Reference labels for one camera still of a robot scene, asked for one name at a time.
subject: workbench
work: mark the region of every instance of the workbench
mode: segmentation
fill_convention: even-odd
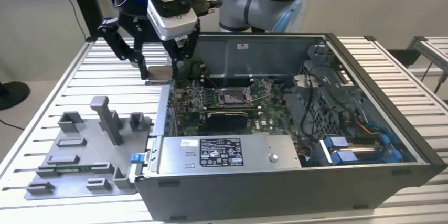
[[[338,38],[393,104],[448,163],[448,106],[420,83],[377,41]],[[144,46],[146,65],[166,64],[160,44]],[[0,220],[2,223],[140,223],[150,215],[138,194],[30,200],[22,197],[58,133],[64,111],[96,118],[89,102],[108,95],[120,116],[142,112],[154,119],[160,86],[145,86],[138,70],[118,61],[104,40],[85,43],[28,127],[0,164]],[[441,223],[448,220],[448,170],[424,186],[398,191],[373,210],[222,220],[212,223]]]

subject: gray fixture plate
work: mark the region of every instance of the gray fixture plate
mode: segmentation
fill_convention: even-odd
[[[106,132],[100,128],[98,119],[85,119],[82,123],[74,123],[77,133],[58,132],[57,139],[53,142],[50,150],[46,154],[42,165],[46,165],[50,156],[78,156],[77,165],[90,165],[93,163],[109,162],[113,168],[118,167],[124,177],[126,177],[130,167],[130,155],[138,153],[145,149],[149,127],[144,131],[132,132],[129,126],[129,119],[120,119],[122,128],[120,135],[122,136],[124,143],[118,146],[112,145]],[[150,118],[145,118],[145,122],[150,123]],[[86,141],[85,146],[57,147],[57,143],[64,139],[80,139]],[[85,187],[88,179],[105,178],[109,183],[109,190],[89,191]],[[56,199],[72,197],[89,197],[89,196],[106,196],[106,195],[126,195],[134,194],[134,186],[130,185],[126,189],[118,189],[113,181],[112,173],[96,174],[89,172],[68,172],[58,176],[40,177],[36,175],[32,183],[49,182],[54,188],[49,194],[30,194],[25,193],[25,199]]]

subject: warning label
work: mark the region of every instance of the warning label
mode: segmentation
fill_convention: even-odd
[[[201,166],[242,166],[240,138],[200,139]]]

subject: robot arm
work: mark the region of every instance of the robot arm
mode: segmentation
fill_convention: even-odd
[[[138,67],[141,79],[149,77],[141,53],[145,42],[161,42],[172,59],[173,76],[176,63],[193,54],[198,33],[198,16],[220,7],[220,1],[206,0],[110,0],[118,10],[118,18],[105,19],[98,27],[101,36],[120,60]],[[134,38],[133,48],[124,42],[118,27]]]
[[[177,62],[193,54],[200,33],[198,17],[220,7],[220,28],[225,31],[285,31],[297,15],[300,0],[110,0],[120,11],[117,19],[105,19],[98,27],[117,58],[137,65],[141,79],[150,73],[141,54],[142,43],[161,42],[170,60],[173,77]],[[134,38],[133,48],[124,42],[117,30]]]

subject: green circuit board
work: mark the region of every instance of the green circuit board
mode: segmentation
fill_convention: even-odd
[[[256,134],[294,135],[280,86],[268,78],[254,78],[248,87],[205,88],[192,83],[176,91],[178,136]],[[238,129],[209,130],[205,118],[214,113],[246,116]]]

